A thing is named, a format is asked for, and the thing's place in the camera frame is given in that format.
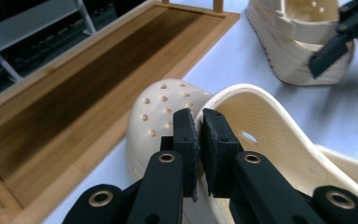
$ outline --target bamboo tray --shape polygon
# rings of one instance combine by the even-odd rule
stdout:
[[[124,137],[141,91],[238,17],[147,1],[0,94],[0,223],[41,222]]]

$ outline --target beige slipper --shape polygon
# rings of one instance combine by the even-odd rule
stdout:
[[[317,79],[310,73],[310,57],[332,38],[338,19],[337,0],[250,0],[246,16],[268,56],[273,73],[295,85],[337,84],[353,55],[353,43]]]
[[[202,108],[224,114],[242,147],[265,155],[295,189],[311,195],[317,187],[333,185],[358,197],[358,161],[321,151],[271,95],[248,84],[211,95],[182,80],[164,79],[144,90],[132,108],[127,132],[128,165],[135,179],[142,178],[151,155],[159,151],[161,136],[172,136],[172,113],[186,107],[197,131]],[[353,164],[354,170],[345,169]],[[184,200],[185,222],[232,222],[227,200],[208,197],[204,176],[198,193],[196,203]]]

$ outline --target clog strap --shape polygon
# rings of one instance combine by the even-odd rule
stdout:
[[[254,1],[256,10],[278,34],[291,40],[307,44],[324,45],[335,34],[337,21],[298,21],[290,19],[284,13],[284,2],[259,0]]]
[[[295,41],[324,45],[335,34],[337,21],[297,21],[277,10],[271,16],[272,27],[280,34]]]

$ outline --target wooden tray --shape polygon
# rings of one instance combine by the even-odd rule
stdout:
[[[124,137],[141,91],[238,17],[147,1],[0,94],[0,223],[41,222]]]

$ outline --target black mechanical part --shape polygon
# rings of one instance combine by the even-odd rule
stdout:
[[[182,223],[183,159],[162,150],[147,165],[127,223]]]
[[[77,199],[63,223],[117,223],[123,202],[121,189],[111,185],[94,186]]]
[[[314,78],[348,51],[347,42],[358,37],[358,0],[342,6],[338,13],[337,35],[310,57],[309,68]]]
[[[262,154],[238,153],[233,170],[259,223],[324,223]]]
[[[202,125],[202,164],[208,192],[215,198],[229,198],[234,183],[231,163],[241,145],[223,114],[205,108]]]
[[[358,223],[358,198],[345,189],[319,187],[313,192],[311,203],[327,223]]]
[[[197,200],[200,144],[190,109],[173,113],[173,150],[183,157],[183,196]]]

